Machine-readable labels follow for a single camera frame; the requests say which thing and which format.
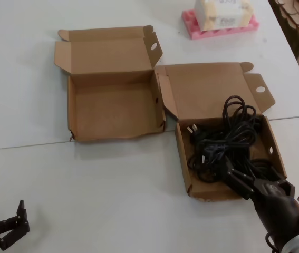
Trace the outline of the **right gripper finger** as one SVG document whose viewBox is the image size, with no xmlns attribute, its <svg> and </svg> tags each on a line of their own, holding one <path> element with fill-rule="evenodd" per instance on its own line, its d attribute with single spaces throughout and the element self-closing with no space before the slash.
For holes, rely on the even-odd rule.
<svg viewBox="0 0 299 253">
<path fill-rule="evenodd" d="M 278 173 L 274 168 L 270 168 L 267 178 L 269 180 L 269 183 L 266 184 L 268 193 L 294 197 L 295 187 L 287 181 L 286 176 Z"/>
<path fill-rule="evenodd" d="M 253 178 L 246 173 L 235 169 L 231 161 L 225 158 L 224 162 L 224 183 L 245 200 L 249 200 L 255 193 L 253 186 Z"/>
</svg>

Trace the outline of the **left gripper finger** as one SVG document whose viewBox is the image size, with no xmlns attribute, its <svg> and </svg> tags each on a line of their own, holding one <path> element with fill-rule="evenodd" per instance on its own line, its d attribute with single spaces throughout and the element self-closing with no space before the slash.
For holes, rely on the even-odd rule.
<svg viewBox="0 0 299 253">
<path fill-rule="evenodd" d="M 7 250 L 30 232 L 23 200 L 19 202 L 16 216 L 0 221 L 0 249 Z"/>
</svg>

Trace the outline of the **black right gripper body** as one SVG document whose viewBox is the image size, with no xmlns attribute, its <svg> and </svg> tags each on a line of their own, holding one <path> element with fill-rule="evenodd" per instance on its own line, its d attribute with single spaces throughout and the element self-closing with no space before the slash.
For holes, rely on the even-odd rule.
<svg viewBox="0 0 299 253">
<path fill-rule="evenodd" d="M 294 197 L 268 193 L 267 180 L 254 181 L 255 194 L 252 201 L 266 228 L 266 240 L 271 238 L 275 247 L 285 246 L 299 235 L 299 204 Z"/>
</svg>

